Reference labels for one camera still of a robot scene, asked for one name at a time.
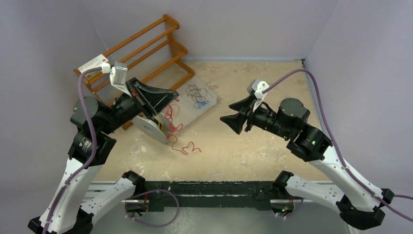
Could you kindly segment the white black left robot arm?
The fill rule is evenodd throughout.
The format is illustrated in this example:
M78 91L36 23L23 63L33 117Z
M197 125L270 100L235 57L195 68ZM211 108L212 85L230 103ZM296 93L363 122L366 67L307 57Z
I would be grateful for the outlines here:
M178 96L175 90L151 87L136 78L126 82L126 92L113 106L82 96L70 119L77 134L59 188L46 211L31 219L28 228L36 234L89 234L98 220L123 199L142 198L147 192L145 179L128 171L114 186L84 201L91 182L116 144L110 134L140 114L154 119Z

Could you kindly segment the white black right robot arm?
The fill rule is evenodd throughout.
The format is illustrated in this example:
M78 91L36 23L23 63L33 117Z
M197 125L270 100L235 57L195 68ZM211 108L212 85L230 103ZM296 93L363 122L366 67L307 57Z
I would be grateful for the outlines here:
M308 124L310 111L296 98L281 101L277 111L267 104L253 109L255 99L247 97L230 105L234 115L220 117L235 133L256 126L287 141L287 149L296 157L316 167L333 183L321 185L282 171L274 182L274 194L309 199L337 214L348 225L367 230L381 225L385 213L383 202L391 202L394 194L368 182L359 173L348 174L351 168L340 161L331 139L320 129Z

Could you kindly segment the grey cable spool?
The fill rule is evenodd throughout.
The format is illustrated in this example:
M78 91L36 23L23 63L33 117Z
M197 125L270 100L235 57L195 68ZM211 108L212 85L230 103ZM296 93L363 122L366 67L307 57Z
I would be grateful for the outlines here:
M136 116L132 119L132 123L144 134L152 139L167 144L167 136L171 133L169 125L171 122L163 115L158 114L154 119Z

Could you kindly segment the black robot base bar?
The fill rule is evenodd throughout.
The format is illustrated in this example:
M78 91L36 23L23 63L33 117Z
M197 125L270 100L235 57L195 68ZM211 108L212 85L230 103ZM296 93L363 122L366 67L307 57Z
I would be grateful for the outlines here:
M275 181L147 181L127 171L132 181L129 201L141 208L128 211L162 212L165 208L253 208L258 211L290 212L301 197L290 195Z

